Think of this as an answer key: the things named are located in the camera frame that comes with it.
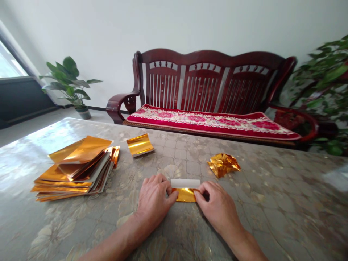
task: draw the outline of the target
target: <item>houseplant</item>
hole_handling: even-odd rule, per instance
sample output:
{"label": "houseplant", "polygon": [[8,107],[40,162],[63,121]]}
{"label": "houseplant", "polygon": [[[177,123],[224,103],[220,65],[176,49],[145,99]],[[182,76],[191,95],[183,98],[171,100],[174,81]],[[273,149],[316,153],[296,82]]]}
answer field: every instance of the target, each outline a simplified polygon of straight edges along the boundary
{"label": "houseplant", "polygon": [[295,102],[302,109],[335,120],[340,127],[335,139],[318,138],[312,145],[332,155],[342,155],[348,147],[348,35],[318,47],[312,58],[294,72]]}
{"label": "houseplant", "polygon": [[63,64],[56,62],[56,66],[47,62],[47,67],[50,73],[47,75],[40,75],[39,78],[49,78],[55,81],[42,87],[42,90],[58,90],[64,95],[60,99],[68,100],[75,110],[80,114],[81,118],[88,120],[91,114],[88,107],[83,103],[83,100],[90,100],[91,98],[85,92],[84,88],[90,88],[91,83],[100,83],[100,80],[78,80],[79,70],[77,69],[75,61],[70,57],[63,60]]}

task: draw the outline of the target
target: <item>bench armrest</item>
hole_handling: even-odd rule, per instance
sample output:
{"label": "bench armrest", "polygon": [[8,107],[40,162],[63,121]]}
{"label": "bench armrest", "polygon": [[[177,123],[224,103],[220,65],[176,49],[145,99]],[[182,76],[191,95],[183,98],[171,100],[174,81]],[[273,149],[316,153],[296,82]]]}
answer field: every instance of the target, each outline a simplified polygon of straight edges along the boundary
{"label": "bench armrest", "polygon": [[269,107],[300,115],[310,123],[311,132],[308,135],[302,137],[299,140],[300,142],[309,142],[316,137],[334,138],[338,133],[338,127],[336,123],[323,115],[298,108],[286,108],[278,103],[271,103],[269,104]]}
{"label": "bench armrest", "polygon": [[121,114],[121,105],[123,103],[129,114],[136,111],[136,96],[139,95],[140,92],[132,91],[130,93],[117,94],[109,99],[108,104],[106,105],[106,112],[113,119],[115,124],[122,124],[124,121],[124,117]]}

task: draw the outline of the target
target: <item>window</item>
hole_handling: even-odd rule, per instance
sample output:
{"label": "window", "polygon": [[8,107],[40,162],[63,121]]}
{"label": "window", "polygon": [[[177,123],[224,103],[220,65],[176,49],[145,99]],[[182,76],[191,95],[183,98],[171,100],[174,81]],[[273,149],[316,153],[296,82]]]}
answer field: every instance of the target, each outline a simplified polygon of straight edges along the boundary
{"label": "window", "polygon": [[21,76],[28,76],[28,74],[0,41],[0,78]]}

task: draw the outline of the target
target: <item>baseboard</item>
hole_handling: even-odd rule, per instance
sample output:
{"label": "baseboard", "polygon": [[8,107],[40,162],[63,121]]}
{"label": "baseboard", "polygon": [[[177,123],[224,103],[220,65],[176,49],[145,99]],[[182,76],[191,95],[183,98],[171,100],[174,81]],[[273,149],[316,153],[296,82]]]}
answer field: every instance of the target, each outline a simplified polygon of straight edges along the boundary
{"label": "baseboard", "polygon": [[[96,111],[106,111],[106,108],[101,108],[101,107],[94,107],[94,106],[88,106],[88,109],[93,109]],[[122,114],[129,114],[128,111],[120,110]]]}
{"label": "baseboard", "polygon": [[88,109],[93,109],[96,111],[106,111],[106,108],[94,107],[94,106],[88,106]]}
{"label": "baseboard", "polygon": [[56,111],[58,109],[59,109],[58,106],[49,107],[47,109],[43,109],[43,110],[40,110],[40,111],[37,111],[37,112],[34,112],[34,113],[30,113],[30,114],[23,115],[21,117],[12,119],[10,121],[7,121],[7,123],[12,126],[12,125],[15,125],[15,124],[18,124],[18,123],[21,123],[21,122],[24,122],[24,121],[36,118],[38,116],[47,114],[49,112]]}
{"label": "baseboard", "polygon": [[68,105],[58,105],[59,108],[61,109],[67,109],[67,108],[71,108],[73,105],[72,104],[68,104]]}

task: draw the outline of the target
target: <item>bench backrest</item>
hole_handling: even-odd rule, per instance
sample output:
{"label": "bench backrest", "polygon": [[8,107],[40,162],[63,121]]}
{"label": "bench backrest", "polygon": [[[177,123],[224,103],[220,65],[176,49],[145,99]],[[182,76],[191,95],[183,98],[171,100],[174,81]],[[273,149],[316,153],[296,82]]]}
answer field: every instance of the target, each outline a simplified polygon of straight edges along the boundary
{"label": "bench backrest", "polygon": [[141,105],[187,111],[248,114],[264,111],[297,63],[273,53],[228,56],[217,51],[135,53],[134,90]]}

